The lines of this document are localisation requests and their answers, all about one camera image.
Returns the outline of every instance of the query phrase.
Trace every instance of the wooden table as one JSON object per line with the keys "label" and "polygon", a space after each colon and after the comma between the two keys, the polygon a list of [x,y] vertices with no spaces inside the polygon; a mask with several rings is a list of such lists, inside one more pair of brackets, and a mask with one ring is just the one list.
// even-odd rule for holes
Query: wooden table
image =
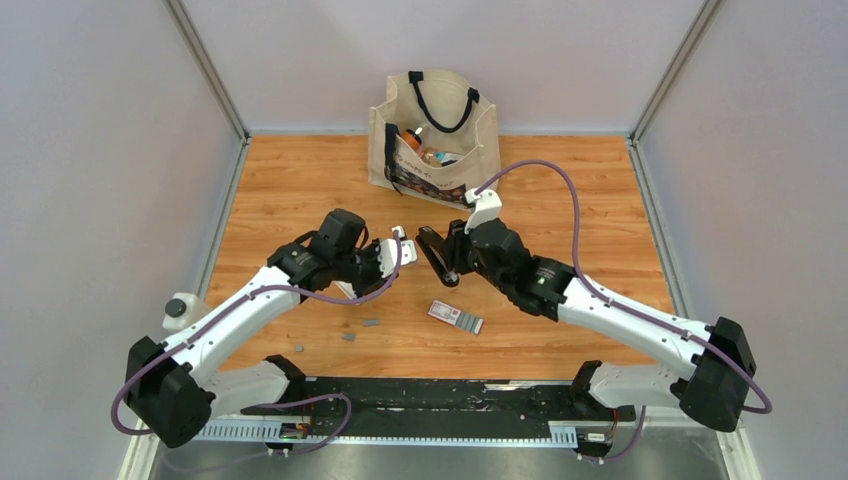
{"label": "wooden table", "polygon": [[[620,137],[502,137],[504,165],[544,158],[561,165],[580,195],[581,264],[613,290],[671,311],[671,300],[632,166]],[[207,295],[218,305],[242,287],[274,250],[320,226],[333,208],[368,222],[372,238],[403,225],[410,236],[429,225],[446,233],[467,218],[367,183],[364,136],[254,137]],[[572,207],[564,182],[532,166],[501,180],[501,219],[532,253],[571,263]],[[334,286],[325,291],[341,293]],[[485,319],[472,335],[427,316],[434,299]],[[363,320],[380,325],[364,327]],[[356,334],[355,342],[342,339]],[[295,353],[295,345],[304,352]],[[585,360],[651,360],[590,330],[521,313],[477,275],[449,289],[421,255],[382,297],[362,306],[309,300],[266,326],[225,368],[282,354],[307,375],[568,380]]]}

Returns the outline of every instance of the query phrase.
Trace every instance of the black bag handle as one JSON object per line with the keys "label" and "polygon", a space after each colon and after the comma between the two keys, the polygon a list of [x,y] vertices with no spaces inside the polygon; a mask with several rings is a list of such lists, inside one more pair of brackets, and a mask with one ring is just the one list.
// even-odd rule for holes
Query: black bag handle
{"label": "black bag handle", "polygon": [[395,191],[400,193],[397,185],[395,185],[395,180],[397,180],[397,174],[395,170],[397,170],[397,161],[395,161],[395,150],[397,148],[397,138],[400,135],[400,130],[397,128],[397,125],[394,123],[386,124],[386,146],[383,149],[384,154],[386,155],[386,166],[383,169],[383,175],[386,176],[386,180],[391,182],[392,187],[394,187]]}
{"label": "black bag handle", "polygon": [[436,130],[442,133],[454,133],[468,120],[468,117],[471,116],[471,109],[473,108],[475,103],[480,102],[480,92],[477,91],[476,88],[468,87],[468,102],[465,104],[465,112],[462,113],[462,118],[459,119],[459,123],[454,125],[451,128],[443,126],[441,123],[437,122],[432,115],[430,115],[430,110],[427,109],[427,103],[424,101],[424,96],[421,95],[421,89],[418,87],[418,82],[424,80],[424,72],[409,72],[409,83],[412,84],[412,88],[415,89],[415,96],[418,97],[418,106],[421,107],[421,110],[424,112],[424,116],[427,117],[427,120],[436,127]]}

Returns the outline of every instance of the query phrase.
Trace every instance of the wood grain surface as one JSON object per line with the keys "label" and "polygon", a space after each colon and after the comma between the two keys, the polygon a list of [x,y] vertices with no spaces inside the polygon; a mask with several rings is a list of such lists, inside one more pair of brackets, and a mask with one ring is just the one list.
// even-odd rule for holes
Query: wood grain surface
{"label": "wood grain surface", "polygon": [[[504,165],[544,158],[577,185],[581,264],[609,288],[671,311],[671,301],[624,140],[620,137],[502,137]],[[207,295],[218,305],[242,287],[274,250],[317,229],[333,208],[367,223],[372,238],[394,225],[410,236],[429,225],[442,234],[467,213],[367,182],[364,136],[254,137]],[[572,206],[550,169],[528,166],[501,180],[501,219],[532,253],[571,263]],[[334,286],[325,291],[341,296]],[[427,316],[434,299],[485,320],[480,335]],[[380,325],[364,327],[366,319]],[[356,334],[355,342],[342,334]],[[304,351],[295,353],[295,345]],[[590,330],[520,312],[477,275],[442,286],[421,256],[382,297],[362,306],[308,300],[238,350],[226,369],[282,354],[307,375],[572,379],[585,360],[651,360]]]}

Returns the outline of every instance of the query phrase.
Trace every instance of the gray floor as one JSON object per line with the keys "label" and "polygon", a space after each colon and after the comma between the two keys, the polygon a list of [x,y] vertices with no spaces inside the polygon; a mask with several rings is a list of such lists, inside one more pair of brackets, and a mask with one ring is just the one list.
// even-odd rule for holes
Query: gray floor
{"label": "gray floor", "polygon": [[[622,429],[617,444],[631,433]],[[255,444],[192,442],[169,454],[181,467],[208,467],[261,452]],[[261,457],[204,474],[177,473],[162,468],[151,478],[251,480],[362,479],[727,479],[715,433],[702,428],[647,429],[624,459],[605,465],[577,461],[573,452],[530,448],[328,446],[302,457]]]}

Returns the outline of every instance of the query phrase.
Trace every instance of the robotic arm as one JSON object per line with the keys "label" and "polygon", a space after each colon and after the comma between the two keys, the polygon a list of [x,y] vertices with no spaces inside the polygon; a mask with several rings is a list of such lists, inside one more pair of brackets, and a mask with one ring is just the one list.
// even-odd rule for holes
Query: robotic arm
{"label": "robotic arm", "polygon": [[474,207],[471,216],[452,221],[446,238],[430,227],[416,236],[445,286],[455,287],[460,275],[476,272],[525,313],[590,328],[657,359],[656,365],[626,367],[585,362],[572,389],[607,408],[679,406],[709,428],[735,430],[748,384],[702,344],[711,344],[753,376],[756,364],[739,324],[721,317],[707,325],[669,315],[580,278],[569,265],[532,255],[498,218],[502,204],[492,190],[469,191],[466,203]]}
{"label": "robotic arm", "polygon": [[365,221],[337,209],[318,231],[278,248],[244,287],[211,312],[196,297],[178,294],[166,306],[164,325],[182,329],[161,343],[145,337],[132,346],[126,393],[119,397],[171,448],[194,437],[210,418],[283,398],[293,377],[302,374],[281,356],[241,370],[217,369],[263,326],[331,282],[347,283],[359,299],[329,300],[361,303],[396,276],[396,266],[417,260],[415,244],[402,227],[393,229],[395,239],[357,247],[363,233],[364,246]]}

